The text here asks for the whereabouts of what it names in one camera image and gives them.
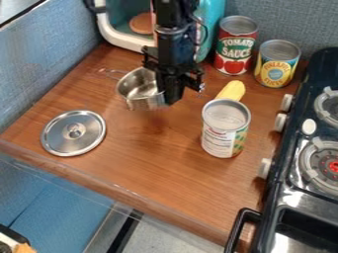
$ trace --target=stove knob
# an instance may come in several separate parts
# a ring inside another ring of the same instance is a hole
[[[288,112],[290,110],[291,104],[293,102],[294,96],[291,94],[284,95],[284,98],[282,100],[281,104],[281,110],[284,112]]]
[[[301,125],[302,133],[312,135],[317,130],[317,123],[313,119],[306,119]]]
[[[282,132],[284,126],[286,125],[286,122],[287,122],[286,114],[277,114],[276,119],[275,119],[274,130],[277,132]]]
[[[269,171],[270,171],[270,167],[271,167],[271,159],[268,158],[263,158],[262,162],[261,162],[261,166],[258,169],[258,177],[259,178],[263,178],[263,179],[267,179]]]

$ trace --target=toy stove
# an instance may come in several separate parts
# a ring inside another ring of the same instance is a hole
[[[338,47],[312,56],[281,109],[281,145],[258,173],[267,179],[263,211],[240,211],[224,252],[248,221],[257,227],[250,252],[338,252]]]

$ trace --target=tin can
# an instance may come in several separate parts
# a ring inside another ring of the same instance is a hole
[[[291,42],[271,40],[261,44],[255,68],[255,78],[270,88],[283,88],[294,78],[300,49]]]
[[[240,75],[250,67],[258,26],[248,17],[229,16],[219,23],[214,67],[228,75]]]
[[[230,158],[239,154],[251,122],[249,109],[230,99],[208,102],[202,110],[202,148],[215,157]]]

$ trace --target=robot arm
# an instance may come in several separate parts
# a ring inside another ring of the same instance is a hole
[[[143,66],[156,73],[158,91],[167,105],[183,96],[185,87],[201,91],[203,70],[194,60],[199,0],[153,0],[157,47],[144,46]]]

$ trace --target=can label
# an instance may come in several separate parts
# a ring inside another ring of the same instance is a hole
[[[214,67],[228,75],[239,75],[250,67],[251,51],[256,33],[250,36],[233,36],[227,32],[219,35]]]
[[[248,126],[237,131],[219,132],[219,130],[204,124],[202,148],[213,156],[230,158],[243,150],[247,130]]]
[[[276,61],[259,53],[255,68],[258,82],[270,88],[282,88],[294,78],[298,58],[289,61]]]

